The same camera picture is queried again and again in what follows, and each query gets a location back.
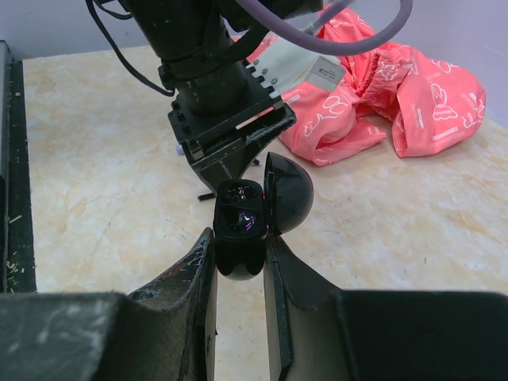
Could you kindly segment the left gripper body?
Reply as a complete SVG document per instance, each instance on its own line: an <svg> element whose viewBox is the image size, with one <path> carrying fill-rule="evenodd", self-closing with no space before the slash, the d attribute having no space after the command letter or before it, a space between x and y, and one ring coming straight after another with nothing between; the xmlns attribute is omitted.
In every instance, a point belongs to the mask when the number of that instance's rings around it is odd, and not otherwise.
<svg viewBox="0 0 508 381"><path fill-rule="evenodd" d="M182 81L168 119L191 163L228 144L273 140L296 122L294 111L263 79Z"/></svg>

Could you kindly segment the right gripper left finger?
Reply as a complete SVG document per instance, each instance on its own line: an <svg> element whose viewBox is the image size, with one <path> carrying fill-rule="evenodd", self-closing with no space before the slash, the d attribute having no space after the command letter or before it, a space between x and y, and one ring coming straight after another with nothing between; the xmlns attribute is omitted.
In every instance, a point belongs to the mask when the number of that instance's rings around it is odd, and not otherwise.
<svg viewBox="0 0 508 381"><path fill-rule="evenodd" d="M4 294L2 379L213 379L213 239L131 294Z"/></svg>

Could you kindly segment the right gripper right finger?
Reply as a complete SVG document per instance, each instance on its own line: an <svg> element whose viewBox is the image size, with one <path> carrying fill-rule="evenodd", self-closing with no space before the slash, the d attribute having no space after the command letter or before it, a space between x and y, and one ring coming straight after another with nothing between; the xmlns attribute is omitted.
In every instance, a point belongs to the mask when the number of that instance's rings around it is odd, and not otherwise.
<svg viewBox="0 0 508 381"><path fill-rule="evenodd" d="M507 297L474 291L344 290L267 241L273 380L504 380Z"/></svg>

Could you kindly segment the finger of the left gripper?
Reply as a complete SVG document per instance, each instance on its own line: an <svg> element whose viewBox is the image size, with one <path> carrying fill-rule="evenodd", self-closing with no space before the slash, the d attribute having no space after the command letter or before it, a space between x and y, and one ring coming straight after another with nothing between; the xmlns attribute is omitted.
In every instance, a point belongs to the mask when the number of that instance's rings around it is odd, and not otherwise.
<svg viewBox="0 0 508 381"><path fill-rule="evenodd" d="M277 137L275 134L230 134L210 143L194 142L194 172L214 193L229 180L240 179L257 156Z"/></svg>

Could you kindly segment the black round charging case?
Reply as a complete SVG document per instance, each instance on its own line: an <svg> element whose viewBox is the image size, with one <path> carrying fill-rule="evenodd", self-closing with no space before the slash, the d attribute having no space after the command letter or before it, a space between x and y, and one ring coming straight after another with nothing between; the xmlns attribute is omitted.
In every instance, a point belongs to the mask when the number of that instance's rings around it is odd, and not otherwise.
<svg viewBox="0 0 508 381"><path fill-rule="evenodd" d="M267 240L301 225L314 203L305 168L280 154L267 154L264 181L229 180L219 186L214 207L216 266L226 278L256 277L267 258Z"/></svg>

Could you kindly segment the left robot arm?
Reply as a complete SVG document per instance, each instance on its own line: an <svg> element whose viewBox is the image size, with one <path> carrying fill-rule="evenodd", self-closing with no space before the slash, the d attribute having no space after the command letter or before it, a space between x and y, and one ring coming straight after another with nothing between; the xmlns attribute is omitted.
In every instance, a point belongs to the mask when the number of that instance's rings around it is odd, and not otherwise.
<svg viewBox="0 0 508 381"><path fill-rule="evenodd" d="M194 173L212 192L240 179L260 152L296 122L294 111L245 54L235 60L222 55L233 40L213 2L120 4L124 13L107 9L104 1L89 1L87 9L127 71L173 99L168 119ZM160 59L160 85L122 55L99 10L137 23Z"/></svg>

